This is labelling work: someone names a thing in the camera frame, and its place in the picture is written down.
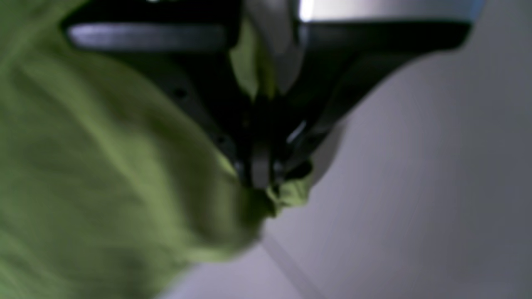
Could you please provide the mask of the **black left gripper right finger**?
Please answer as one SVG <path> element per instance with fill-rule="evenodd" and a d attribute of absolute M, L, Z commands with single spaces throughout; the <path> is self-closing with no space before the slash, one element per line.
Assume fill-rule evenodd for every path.
<path fill-rule="evenodd" d="M 294 79 L 273 101 L 268 177 L 280 185 L 352 108 L 397 69 L 459 48 L 483 0 L 290 0 Z"/>

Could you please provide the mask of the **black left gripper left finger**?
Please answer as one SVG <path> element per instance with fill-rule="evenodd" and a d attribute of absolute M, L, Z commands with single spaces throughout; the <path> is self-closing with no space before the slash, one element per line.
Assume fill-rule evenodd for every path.
<path fill-rule="evenodd" d="M 241 0 L 89 0 L 60 27 L 76 49 L 112 57 L 148 78 L 202 128 L 243 184 L 261 189 L 251 97 L 229 57 L 241 12 Z"/>

